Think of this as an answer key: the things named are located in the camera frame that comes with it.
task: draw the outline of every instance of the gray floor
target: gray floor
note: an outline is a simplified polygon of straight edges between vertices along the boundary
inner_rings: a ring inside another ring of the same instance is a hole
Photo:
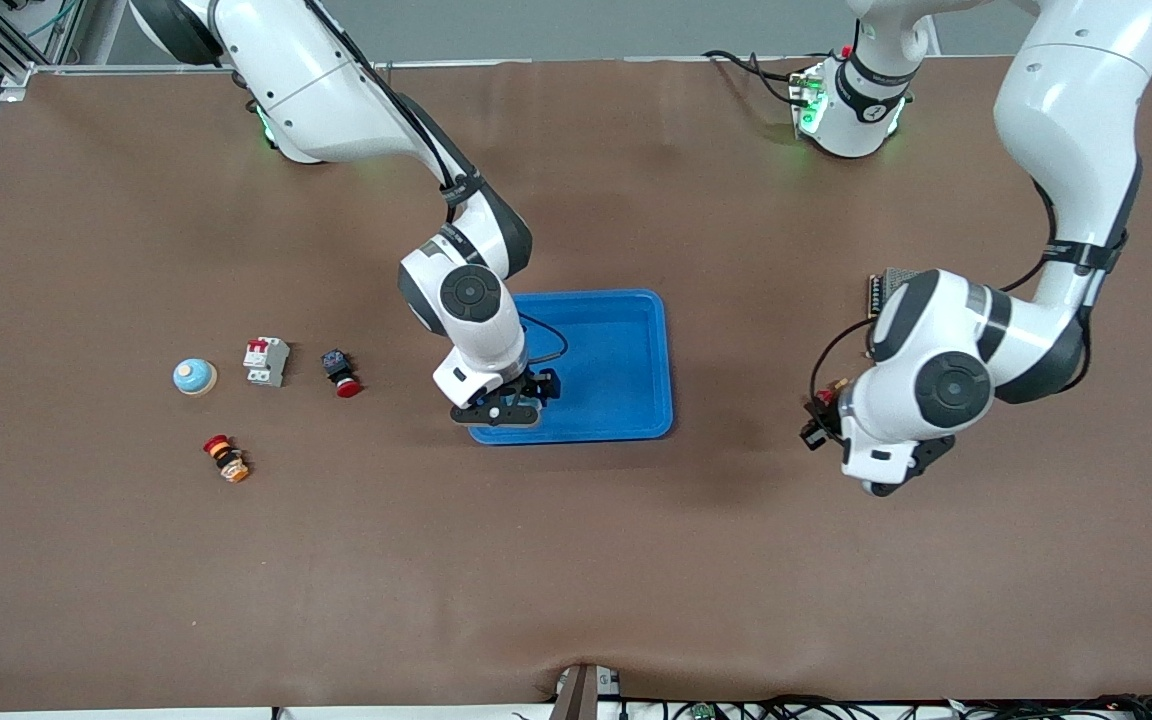
[[[109,65],[173,65],[131,13],[120,13],[123,2],[103,0],[105,14],[120,18],[100,31],[104,44],[93,37],[88,46],[104,45]],[[852,25],[841,0],[326,0],[326,6],[378,61],[670,56],[714,47],[804,54],[844,45]],[[1014,53],[1032,22],[1018,6],[1001,1],[935,20],[947,55]]]

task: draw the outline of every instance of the blue tray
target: blue tray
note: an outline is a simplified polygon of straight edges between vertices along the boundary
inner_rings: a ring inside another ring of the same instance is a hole
[[[598,442],[652,439],[673,425],[669,347],[664,302],[651,290],[538,291],[517,295],[518,311],[567,336],[567,355],[553,367],[562,397],[540,410],[529,429],[470,429],[483,445]],[[528,319],[532,357],[561,347],[558,338]]]

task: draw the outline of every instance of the blue plastic tray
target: blue plastic tray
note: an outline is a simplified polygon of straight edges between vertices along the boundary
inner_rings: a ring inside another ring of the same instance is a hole
[[[539,291],[517,295],[518,311],[567,336],[567,355],[553,367],[563,395],[540,410],[529,429],[470,429],[483,445],[536,445],[652,439],[673,425],[669,347],[664,302],[651,290]],[[528,319],[532,357],[561,347]]]

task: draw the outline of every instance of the brown table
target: brown table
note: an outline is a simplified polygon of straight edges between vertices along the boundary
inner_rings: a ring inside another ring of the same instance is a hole
[[[639,696],[1152,692],[1152,88],[1078,391],[887,500],[797,438],[867,273],[1037,258],[1006,63],[929,61],[859,161],[712,65],[396,73],[535,229],[513,290],[666,301],[673,432],[529,448],[430,381],[447,344],[394,288],[442,213],[415,161],[296,167],[225,76],[32,78],[0,109],[0,710],[530,702],[577,661]],[[287,387],[243,381],[256,334],[296,346]],[[364,395],[320,377],[334,346]],[[172,388],[187,356],[209,396]]]

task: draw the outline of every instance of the white robotic arm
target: white robotic arm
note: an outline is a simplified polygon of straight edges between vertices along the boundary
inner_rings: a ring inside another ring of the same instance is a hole
[[[526,267],[531,232],[410,97],[396,94],[317,0],[132,0],[157,45],[184,63],[227,54],[266,137],[297,162],[412,156],[439,179],[447,223],[399,266],[403,300],[453,342],[434,372],[463,424],[532,424],[556,397],[531,372],[503,280]]]
[[[1040,5],[995,105],[998,135],[1053,218],[1033,300],[946,270],[916,275],[878,316],[876,366],[810,401],[809,446],[838,439],[844,473],[873,495],[923,473],[993,397],[1047,397],[1087,363],[1092,306],[1140,181],[1134,134],[1152,76],[1152,0]]]

